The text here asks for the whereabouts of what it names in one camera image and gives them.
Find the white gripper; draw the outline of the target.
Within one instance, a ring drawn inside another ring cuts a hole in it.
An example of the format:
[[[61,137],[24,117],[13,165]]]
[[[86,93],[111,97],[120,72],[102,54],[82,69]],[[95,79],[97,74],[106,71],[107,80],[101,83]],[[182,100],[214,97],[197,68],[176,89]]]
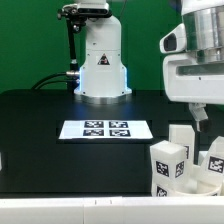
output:
[[[224,62],[198,64],[192,54],[168,55],[163,61],[163,80],[168,98],[190,103],[197,131],[208,132],[211,122],[205,104],[224,104]]]

